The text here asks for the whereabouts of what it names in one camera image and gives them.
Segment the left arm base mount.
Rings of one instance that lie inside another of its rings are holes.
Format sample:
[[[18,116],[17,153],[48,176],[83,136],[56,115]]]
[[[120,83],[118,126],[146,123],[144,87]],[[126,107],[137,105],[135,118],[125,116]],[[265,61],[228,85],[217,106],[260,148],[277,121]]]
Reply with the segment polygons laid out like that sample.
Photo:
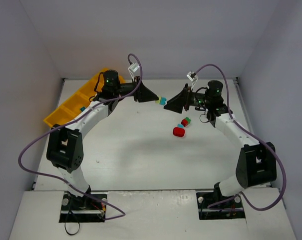
[[[60,223],[103,223],[106,204],[84,196],[75,197],[69,192],[63,193],[60,208]]]

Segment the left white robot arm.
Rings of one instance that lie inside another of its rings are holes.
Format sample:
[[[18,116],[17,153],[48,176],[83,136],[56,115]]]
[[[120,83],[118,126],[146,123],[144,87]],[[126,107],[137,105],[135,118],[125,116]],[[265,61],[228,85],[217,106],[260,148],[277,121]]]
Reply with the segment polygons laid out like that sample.
[[[132,96],[139,103],[158,100],[157,95],[142,83],[139,76],[132,82],[121,83],[118,72],[112,69],[98,74],[93,91],[89,106],[79,114],[79,120],[72,120],[64,127],[58,124],[52,127],[46,152],[46,158],[66,181],[68,192],[78,199],[91,193],[81,169],[85,136],[113,113],[124,96]]]

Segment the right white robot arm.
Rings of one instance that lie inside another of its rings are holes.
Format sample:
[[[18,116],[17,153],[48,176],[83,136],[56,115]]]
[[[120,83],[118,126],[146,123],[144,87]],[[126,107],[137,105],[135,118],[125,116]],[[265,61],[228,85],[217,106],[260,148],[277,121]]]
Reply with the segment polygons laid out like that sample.
[[[276,159],[270,152],[275,148],[273,144],[264,146],[235,124],[235,117],[222,98],[223,84],[220,81],[211,80],[204,89],[204,93],[199,93],[186,84],[179,94],[167,101],[164,109],[180,114],[190,106],[204,108],[209,123],[239,149],[234,175],[217,183],[215,190],[230,197],[249,187],[276,180]]]

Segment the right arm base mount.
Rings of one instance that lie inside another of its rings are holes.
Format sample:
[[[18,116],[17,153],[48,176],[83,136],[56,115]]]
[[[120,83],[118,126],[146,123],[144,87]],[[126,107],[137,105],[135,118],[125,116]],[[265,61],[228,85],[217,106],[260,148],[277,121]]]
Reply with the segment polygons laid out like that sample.
[[[213,192],[196,192],[199,220],[245,219],[241,198],[236,196],[217,196]]]

